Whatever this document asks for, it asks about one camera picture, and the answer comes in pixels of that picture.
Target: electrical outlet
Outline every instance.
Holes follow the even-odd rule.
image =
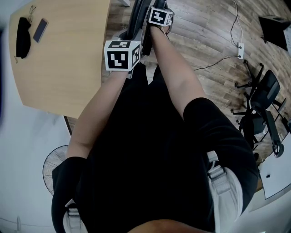
[[[244,44],[238,42],[237,43],[237,57],[238,59],[244,59]]]

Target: black pouch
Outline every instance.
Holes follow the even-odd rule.
[[[28,29],[30,28],[30,22],[21,17],[18,23],[17,39],[16,39],[16,57],[25,58],[30,49],[30,34]]]

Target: desk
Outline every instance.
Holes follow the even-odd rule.
[[[288,133],[282,143],[285,147],[282,156],[275,158],[274,153],[272,153],[259,166],[265,199],[291,185],[291,134]]]
[[[16,55],[20,17],[33,12],[31,47]],[[101,63],[110,0],[34,0],[13,13],[9,25],[10,59],[24,105],[78,118],[101,86]],[[39,43],[32,39],[40,20],[49,23]]]

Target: forearm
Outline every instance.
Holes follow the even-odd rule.
[[[183,117],[183,111],[190,101],[206,95],[191,66],[161,30],[151,27],[151,37],[171,100]]]
[[[97,137],[107,124],[127,74],[112,72],[90,100],[76,123],[66,157],[88,157]]]

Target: wooden table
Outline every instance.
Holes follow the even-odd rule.
[[[31,47],[16,55],[20,17],[33,13]],[[78,118],[101,86],[101,63],[110,0],[34,0],[10,17],[9,47],[14,79],[22,103]],[[49,23],[39,43],[32,39],[40,20]]]

